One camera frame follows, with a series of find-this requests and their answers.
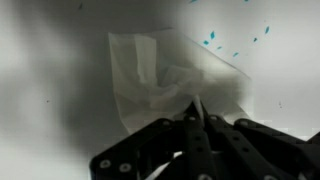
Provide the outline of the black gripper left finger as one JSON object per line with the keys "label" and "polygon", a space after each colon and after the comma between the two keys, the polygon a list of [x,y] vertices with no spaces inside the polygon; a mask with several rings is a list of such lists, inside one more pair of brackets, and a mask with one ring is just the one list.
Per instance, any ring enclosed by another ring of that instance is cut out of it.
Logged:
{"label": "black gripper left finger", "polygon": [[183,121],[198,118],[194,103],[178,120],[160,118],[94,156],[91,180],[145,180],[183,149]]}

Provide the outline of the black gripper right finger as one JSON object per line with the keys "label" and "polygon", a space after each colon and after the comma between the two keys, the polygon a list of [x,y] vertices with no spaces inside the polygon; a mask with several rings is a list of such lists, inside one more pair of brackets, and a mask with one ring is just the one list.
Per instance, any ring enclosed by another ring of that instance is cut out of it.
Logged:
{"label": "black gripper right finger", "polygon": [[212,150],[237,180],[320,180],[318,134],[304,141],[246,118],[229,124],[201,109]]}

